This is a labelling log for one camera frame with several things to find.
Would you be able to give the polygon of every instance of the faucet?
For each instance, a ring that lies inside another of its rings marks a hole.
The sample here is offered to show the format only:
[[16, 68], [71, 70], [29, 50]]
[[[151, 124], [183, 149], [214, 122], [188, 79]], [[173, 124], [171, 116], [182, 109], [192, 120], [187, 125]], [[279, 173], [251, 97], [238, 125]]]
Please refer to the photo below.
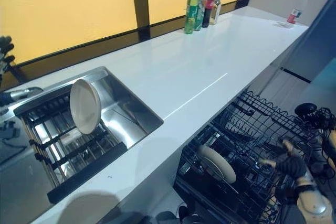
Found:
[[35, 94], [41, 93], [42, 91], [43, 91], [42, 88], [31, 87], [27, 89], [19, 89], [10, 92], [2, 92], [0, 93], [0, 107], [8, 105], [12, 102], [16, 102], [23, 98], [31, 97]]
[[[6, 54], [14, 48], [12, 38], [10, 36], [0, 37], [0, 84], [2, 82], [3, 74], [11, 67], [10, 63], [14, 61], [13, 55], [5, 57]], [[43, 89], [32, 87], [27, 89], [14, 90], [11, 92], [0, 93], [0, 107], [16, 102], [20, 99], [31, 97], [34, 94], [41, 93]]]

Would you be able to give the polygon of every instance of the black rack handle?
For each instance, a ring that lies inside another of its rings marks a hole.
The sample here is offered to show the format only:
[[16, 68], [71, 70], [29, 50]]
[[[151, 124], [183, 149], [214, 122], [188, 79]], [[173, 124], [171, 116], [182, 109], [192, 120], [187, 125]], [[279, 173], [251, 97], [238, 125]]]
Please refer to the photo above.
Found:
[[56, 204], [68, 196], [71, 192], [76, 190], [85, 181], [89, 180], [95, 174], [100, 172], [106, 166], [115, 161], [118, 157], [127, 151], [124, 143], [117, 144], [114, 148], [110, 149], [99, 159], [84, 167], [80, 172], [74, 174], [66, 181], [62, 182], [59, 186], [48, 192], [47, 196], [52, 204]]
[[240, 112], [243, 112], [247, 116], [252, 116], [254, 115], [254, 110], [245, 110], [242, 106], [239, 106], [237, 103], [232, 102], [232, 106], [238, 109]]

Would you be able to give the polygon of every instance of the green bottle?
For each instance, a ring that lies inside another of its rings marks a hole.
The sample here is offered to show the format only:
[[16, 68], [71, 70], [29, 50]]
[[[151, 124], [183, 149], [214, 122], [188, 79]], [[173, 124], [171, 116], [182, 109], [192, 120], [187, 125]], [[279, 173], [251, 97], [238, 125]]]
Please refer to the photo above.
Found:
[[185, 14], [184, 32], [192, 34], [194, 31], [194, 24], [197, 15], [198, 0], [187, 0], [187, 11]]

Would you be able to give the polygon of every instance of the soy sauce bottle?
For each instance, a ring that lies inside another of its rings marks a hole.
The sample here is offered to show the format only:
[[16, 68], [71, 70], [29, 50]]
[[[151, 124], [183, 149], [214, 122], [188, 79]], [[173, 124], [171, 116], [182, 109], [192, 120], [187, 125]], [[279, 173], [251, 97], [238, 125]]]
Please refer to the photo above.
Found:
[[214, 0], [206, 0], [202, 27], [208, 27], [209, 26], [211, 11], [212, 11], [213, 5], [214, 5]]

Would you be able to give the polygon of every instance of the bottle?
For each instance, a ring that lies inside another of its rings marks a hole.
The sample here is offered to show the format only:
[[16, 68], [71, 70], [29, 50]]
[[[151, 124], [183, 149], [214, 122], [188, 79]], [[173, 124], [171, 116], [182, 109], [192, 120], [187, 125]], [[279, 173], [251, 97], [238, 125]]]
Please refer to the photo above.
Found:
[[206, 0], [202, 27], [208, 27], [209, 26], [210, 16], [211, 16], [211, 11], [212, 11], [213, 5], [214, 5], [214, 0]]
[[296, 23], [303, 9], [305, 8], [307, 2], [308, 0], [301, 0], [298, 3], [297, 7], [293, 9], [293, 11], [289, 14], [287, 22], [286, 22], [286, 27], [292, 27]]
[[192, 34], [194, 31], [197, 15], [198, 0], [187, 0], [187, 11], [185, 14], [184, 33]]
[[214, 7], [212, 8], [211, 11], [211, 17], [210, 17], [210, 24], [215, 25], [218, 20], [219, 12], [221, 11], [221, 0], [215, 0], [214, 1]]
[[197, 15], [194, 25], [194, 31], [199, 31], [202, 27], [206, 0], [198, 0]]

